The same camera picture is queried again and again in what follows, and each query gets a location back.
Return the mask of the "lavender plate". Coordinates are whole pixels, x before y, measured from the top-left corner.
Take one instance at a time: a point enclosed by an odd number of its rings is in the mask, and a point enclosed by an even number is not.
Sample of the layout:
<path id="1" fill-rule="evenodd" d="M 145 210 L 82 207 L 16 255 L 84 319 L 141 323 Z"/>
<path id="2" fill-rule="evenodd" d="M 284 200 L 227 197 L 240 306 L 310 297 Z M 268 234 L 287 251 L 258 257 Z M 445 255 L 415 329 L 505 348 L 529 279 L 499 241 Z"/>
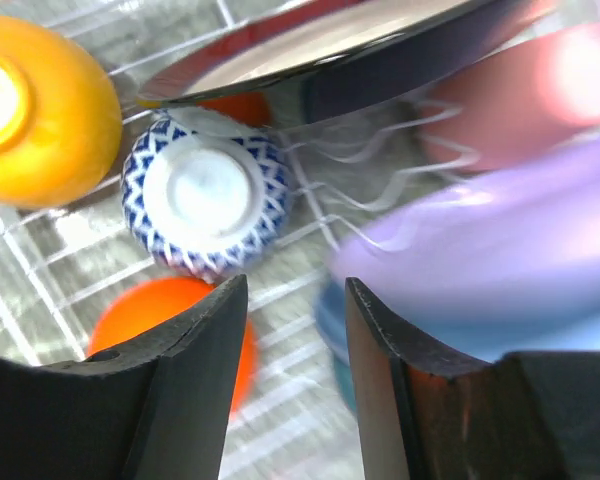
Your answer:
<path id="1" fill-rule="evenodd" d="M 599 312 L 600 138 L 405 205 L 344 240 L 330 271 L 426 328 Z"/>

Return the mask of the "red white patterned bowl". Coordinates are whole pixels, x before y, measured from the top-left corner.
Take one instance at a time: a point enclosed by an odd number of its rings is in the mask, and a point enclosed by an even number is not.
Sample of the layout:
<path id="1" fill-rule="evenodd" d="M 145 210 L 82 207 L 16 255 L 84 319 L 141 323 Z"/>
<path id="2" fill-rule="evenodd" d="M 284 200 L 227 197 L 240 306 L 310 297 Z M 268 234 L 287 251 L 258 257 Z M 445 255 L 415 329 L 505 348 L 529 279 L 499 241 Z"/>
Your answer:
<path id="1" fill-rule="evenodd" d="M 163 113 L 121 174 L 131 235 L 157 261 L 208 283 L 244 270 L 281 235 L 292 175 L 266 133 L 205 109 Z"/>

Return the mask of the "white wire dish rack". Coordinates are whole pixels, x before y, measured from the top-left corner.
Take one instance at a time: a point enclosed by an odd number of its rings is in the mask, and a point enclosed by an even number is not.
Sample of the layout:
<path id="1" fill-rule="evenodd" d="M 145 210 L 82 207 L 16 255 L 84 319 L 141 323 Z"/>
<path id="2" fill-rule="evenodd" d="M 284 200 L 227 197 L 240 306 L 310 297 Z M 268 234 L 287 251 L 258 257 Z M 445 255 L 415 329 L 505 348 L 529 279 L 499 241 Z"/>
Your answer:
<path id="1" fill-rule="evenodd" d="M 360 479 L 316 322 L 438 184 L 418 93 L 514 1 L 0 1 L 68 118 L 0 159 L 0 479 Z"/>

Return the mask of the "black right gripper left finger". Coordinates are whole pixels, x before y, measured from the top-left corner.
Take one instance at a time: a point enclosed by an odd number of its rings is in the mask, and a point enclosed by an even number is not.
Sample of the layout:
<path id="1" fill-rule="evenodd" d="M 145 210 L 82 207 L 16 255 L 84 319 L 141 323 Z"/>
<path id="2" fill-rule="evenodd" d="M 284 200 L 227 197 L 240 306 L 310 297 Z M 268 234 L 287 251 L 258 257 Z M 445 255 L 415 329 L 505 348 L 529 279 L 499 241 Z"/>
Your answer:
<path id="1" fill-rule="evenodd" d="M 237 275 L 88 359 L 0 357 L 0 479 L 215 479 L 247 317 Z"/>

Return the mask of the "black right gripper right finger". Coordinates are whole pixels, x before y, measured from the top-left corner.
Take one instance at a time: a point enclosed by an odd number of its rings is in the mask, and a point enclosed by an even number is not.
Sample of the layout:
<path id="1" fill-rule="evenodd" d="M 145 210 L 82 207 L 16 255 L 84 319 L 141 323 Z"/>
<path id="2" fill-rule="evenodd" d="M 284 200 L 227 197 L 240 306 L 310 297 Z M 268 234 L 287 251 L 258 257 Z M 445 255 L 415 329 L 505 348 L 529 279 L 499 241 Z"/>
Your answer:
<path id="1" fill-rule="evenodd" d="M 346 282 L 346 321 L 369 479 L 600 479 L 600 352 L 487 363 Z"/>

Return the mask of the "orange-yellow bowl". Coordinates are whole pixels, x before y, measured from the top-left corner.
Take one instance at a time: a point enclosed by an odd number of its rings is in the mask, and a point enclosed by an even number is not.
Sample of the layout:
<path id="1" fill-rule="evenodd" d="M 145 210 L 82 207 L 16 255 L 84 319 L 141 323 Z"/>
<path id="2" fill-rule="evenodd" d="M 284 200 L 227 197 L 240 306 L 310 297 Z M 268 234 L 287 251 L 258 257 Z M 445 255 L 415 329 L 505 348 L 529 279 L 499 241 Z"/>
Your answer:
<path id="1" fill-rule="evenodd" d="M 0 203 L 71 203 L 113 166 L 122 138 L 114 86 L 75 42 L 0 15 Z"/>

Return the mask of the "blue plate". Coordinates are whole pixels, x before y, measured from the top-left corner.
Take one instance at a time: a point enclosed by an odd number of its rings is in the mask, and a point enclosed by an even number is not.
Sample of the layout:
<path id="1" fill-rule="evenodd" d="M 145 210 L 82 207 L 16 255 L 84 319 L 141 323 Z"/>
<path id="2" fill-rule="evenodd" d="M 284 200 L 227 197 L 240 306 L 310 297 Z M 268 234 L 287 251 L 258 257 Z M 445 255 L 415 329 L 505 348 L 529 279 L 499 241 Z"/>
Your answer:
<path id="1" fill-rule="evenodd" d="M 356 411 L 350 370 L 343 288 L 330 281 L 314 307 L 318 333 L 332 352 L 339 393 L 351 412 Z M 504 354 L 524 350 L 600 350 L 600 313 L 564 325 L 429 325 L 417 327 L 436 340 L 469 356 L 494 362 Z"/>

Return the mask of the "dark red rimmed plate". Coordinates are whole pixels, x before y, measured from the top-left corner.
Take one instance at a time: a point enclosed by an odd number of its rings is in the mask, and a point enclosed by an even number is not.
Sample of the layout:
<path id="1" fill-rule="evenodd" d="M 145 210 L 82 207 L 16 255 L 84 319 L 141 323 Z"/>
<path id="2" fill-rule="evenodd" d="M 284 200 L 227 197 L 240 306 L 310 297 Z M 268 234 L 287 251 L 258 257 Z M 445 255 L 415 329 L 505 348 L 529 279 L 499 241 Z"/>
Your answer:
<path id="1" fill-rule="evenodd" d="M 241 24 L 148 79 L 137 102 L 175 109 L 260 93 L 289 128 L 418 90 L 552 12 L 552 1 L 307 1 Z"/>

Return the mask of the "pink plastic cup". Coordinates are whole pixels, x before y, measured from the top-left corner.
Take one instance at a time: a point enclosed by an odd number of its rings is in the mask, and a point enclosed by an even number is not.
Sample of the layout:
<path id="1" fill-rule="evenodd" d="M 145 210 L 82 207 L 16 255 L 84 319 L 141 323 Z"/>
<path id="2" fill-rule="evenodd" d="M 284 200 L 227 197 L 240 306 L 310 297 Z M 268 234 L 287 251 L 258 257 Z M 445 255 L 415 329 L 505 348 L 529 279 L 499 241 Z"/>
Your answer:
<path id="1" fill-rule="evenodd" d="M 600 23 L 581 24 L 490 55 L 438 82 L 427 95 L 460 112 L 421 127 L 430 162 L 458 158 L 456 143 L 481 172 L 531 159 L 600 126 Z"/>

